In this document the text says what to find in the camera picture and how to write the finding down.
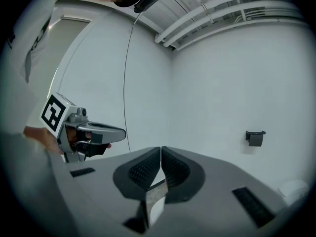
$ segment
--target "ceiling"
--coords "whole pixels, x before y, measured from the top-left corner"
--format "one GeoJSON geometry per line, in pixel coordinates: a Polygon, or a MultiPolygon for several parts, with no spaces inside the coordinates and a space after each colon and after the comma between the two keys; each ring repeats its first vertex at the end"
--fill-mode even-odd
{"type": "MultiPolygon", "coordinates": [[[[129,8],[120,8],[117,7],[113,3],[108,2],[101,2],[98,0],[81,0],[81,1],[89,1],[93,3],[98,3],[105,5],[107,7],[115,8],[117,10],[122,11],[123,13],[126,13],[134,18],[138,16],[138,14],[134,13],[133,6],[129,8]]],[[[143,22],[144,24],[148,25],[152,29],[154,29],[158,34],[163,33],[168,27],[170,27],[172,24],[174,24],[177,20],[182,18],[183,16],[187,15],[189,12],[191,12],[194,9],[197,9],[198,7],[201,7],[201,5],[206,4],[210,0],[159,0],[157,3],[155,3],[150,9],[148,9],[146,12],[143,13],[143,15],[140,17],[139,21],[143,22]]],[[[186,22],[183,22],[179,27],[177,27],[174,31],[172,31],[171,34],[167,35],[163,38],[163,42],[168,41],[170,38],[181,32],[182,30],[186,29],[188,26],[192,25],[193,23],[196,23],[197,21],[205,18],[208,14],[211,14],[213,12],[223,10],[225,8],[238,5],[239,3],[247,3],[252,1],[258,1],[258,0],[223,0],[223,3],[220,3],[216,5],[215,7],[208,8],[208,10],[203,11],[202,13],[199,13],[192,17],[191,19],[187,20],[186,22]]],[[[264,7],[258,7],[258,8],[251,8],[247,9],[244,12],[250,12],[253,10],[259,10],[264,8],[275,8],[276,5],[271,6],[264,6],[264,7]]],[[[173,41],[170,45],[173,47],[179,47],[183,45],[183,43],[186,42],[194,42],[195,36],[199,34],[200,31],[203,30],[203,32],[211,31],[214,27],[219,28],[222,22],[227,22],[228,24],[233,24],[236,22],[235,20],[237,17],[241,17],[242,15],[241,11],[234,11],[228,14],[225,14],[221,17],[217,17],[214,20],[209,20],[206,23],[203,23],[201,25],[198,25],[192,30],[186,31],[187,33],[181,35],[177,40],[173,41]]],[[[293,16],[294,18],[298,19],[300,18],[296,14],[294,15],[289,14],[289,12],[285,13],[284,11],[282,13],[280,12],[274,12],[274,14],[269,14],[269,16],[293,16]]]]}

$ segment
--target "black toilet paper holder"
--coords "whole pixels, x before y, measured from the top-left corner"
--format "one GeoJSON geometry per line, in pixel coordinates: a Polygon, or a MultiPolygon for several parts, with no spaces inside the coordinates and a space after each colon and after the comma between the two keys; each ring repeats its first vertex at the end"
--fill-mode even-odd
{"type": "Polygon", "coordinates": [[[250,147],[260,147],[263,141],[263,135],[266,132],[248,132],[246,131],[246,140],[249,142],[250,147]]]}

